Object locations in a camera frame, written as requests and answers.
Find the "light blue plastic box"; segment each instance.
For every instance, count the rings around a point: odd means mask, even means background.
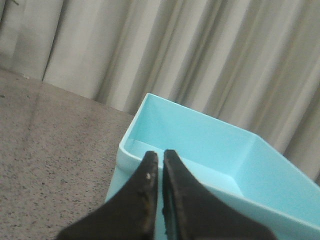
[[[156,240],[167,239],[161,213],[166,149],[175,149],[215,196],[269,227],[279,240],[320,240],[320,188],[285,157],[252,132],[147,94],[120,142],[106,200],[130,178],[146,151],[157,152]]]

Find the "white curtain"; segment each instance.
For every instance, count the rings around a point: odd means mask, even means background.
[[[320,1],[0,0],[0,66],[134,114],[151,92],[320,181]]]

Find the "floor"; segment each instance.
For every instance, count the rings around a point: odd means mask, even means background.
[[[0,239],[52,240],[102,205],[132,118],[0,70]]]

